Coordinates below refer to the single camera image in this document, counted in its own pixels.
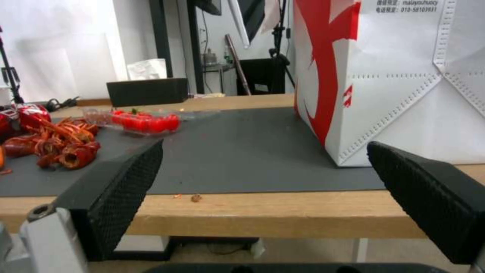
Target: black cable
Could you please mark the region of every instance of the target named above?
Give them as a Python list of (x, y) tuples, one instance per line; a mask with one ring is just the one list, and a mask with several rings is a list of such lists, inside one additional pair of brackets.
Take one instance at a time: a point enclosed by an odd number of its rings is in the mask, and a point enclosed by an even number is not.
[(281, 2), (278, 0), (279, 16), (281, 17)]
[(72, 98), (72, 99), (67, 99), (63, 103), (59, 103), (57, 99), (50, 99), (44, 107), (47, 109), (49, 112), (55, 112), (61, 108), (65, 107), (73, 107), (77, 105), (77, 99), (79, 96)]
[(216, 255), (230, 255), (230, 254), (234, 254), (238, 251), (241, 251), (241, 250), (246, 250), (247, 249), (247, 245), (244, 244), (236, 249), (233, 249), (233, 250), (230, 250), (230, 251), (226, 251), (226, 252), (222, 252), (222, 251), (215, 251), (213, 249), (211, 249), (209, 246), (210, 244), (206, 244), (207, 246), (207, 249), (209, 250), (209, 252), (211, 252), (212, 254), (216, 254)]
[[(286, 29), (288, 31), (288, 29), (290, 29), (290, 1), (288, 1), (288, 7), (286, 9), (286, 13), (288, 13), (286, 15), (287, 17), (287, 23), (286, 23)], [(286, 53), (285, 53), (285, 57), (288, 58), (288, 51), (290, 50), (290, 38), (288, 36), (286, 36), (286, 40), (287, 40), (287, 43), (286, 43)]]
[(184, 60), (184, 70), (185, 70), (185, 77), (187, 77), (187, 85), (189, 87), (189, 95), (190, 93), (190, 81), (189, 81), (189, 74), (187, 73), (187, 58), (185, 57), (185, 44), (183, 42), (183, 34), (182, 34), (182, 21), (180, 20), (180, 10), (178, 9), (178, 1), (175, 1), (175, 5), (177, 5), (177, 17), (178, 17), (178, 30), (180, 32), (180, 39), (182, 41), (182, 49), (183, 49), (183, 60)]
[(212, 89), (207, 84), (207, 62), (206, 62), (206, 53), (207, 53), (207, 45), (209, 44), (209, 33), (207, 31), (207, 24), (206, 24), (206, 16), (204, 15), (205, 11), (202, 11), (202, 19), (204, 20), (204, 28), (206, 29), (206, 46), (204, 48), (204, 83), (209, 89), (209, 92), (212, 94)]

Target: red and white bag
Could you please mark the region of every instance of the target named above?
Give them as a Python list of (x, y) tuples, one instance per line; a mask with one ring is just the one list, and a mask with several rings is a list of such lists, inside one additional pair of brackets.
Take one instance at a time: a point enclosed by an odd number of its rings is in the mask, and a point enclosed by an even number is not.
[(484, 0), (295, 0), (295, 108), (339, 166), (377, 140), (485, 163)]

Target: black base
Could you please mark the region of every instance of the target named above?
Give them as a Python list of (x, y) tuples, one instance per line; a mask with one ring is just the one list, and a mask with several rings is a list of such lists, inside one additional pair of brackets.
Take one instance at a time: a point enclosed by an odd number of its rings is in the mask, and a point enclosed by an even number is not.
[(106, 83), (114, 107), (180, 103), (188, 99), (187, 79)]

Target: floor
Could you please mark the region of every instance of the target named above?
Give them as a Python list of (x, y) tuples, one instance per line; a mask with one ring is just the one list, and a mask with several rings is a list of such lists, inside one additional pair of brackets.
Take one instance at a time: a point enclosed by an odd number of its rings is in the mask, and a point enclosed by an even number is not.
[[(175, 263), (267, 263), (267, 262), (350, 262), (353, 240), (348, 239), (263, 239), (266, 252), (254, 259), (249, 251), (217, 255), (205, 244), (179, 247), (170, 262)], [(215, 252), (229, 252), (237, 246), (214, 246)], [(453, 265), (429, 240), (371, 239), (368, 262), (412, 262), (432, 265), (450, 273), (465, 273), (469, 266)], [(91, 272), (143, 272), (159, 262), (108, 261), (90, 263)]]

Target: crayfish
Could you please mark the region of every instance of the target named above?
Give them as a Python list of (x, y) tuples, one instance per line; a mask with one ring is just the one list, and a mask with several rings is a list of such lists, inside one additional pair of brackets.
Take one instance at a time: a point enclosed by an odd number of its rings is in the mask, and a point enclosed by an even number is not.
[(66, 118), (56, 124), (38, 119), (40, 126), (27, 126), (29, 134), (12, 137), (3, 143), (5, 155), (20, 157), (35, 154), (37, 165), (48, 168), (61, 164), (67, 169), (80, 169), (91, 163), (101, 147), (95, 140), (96, 125), (83, 119)]

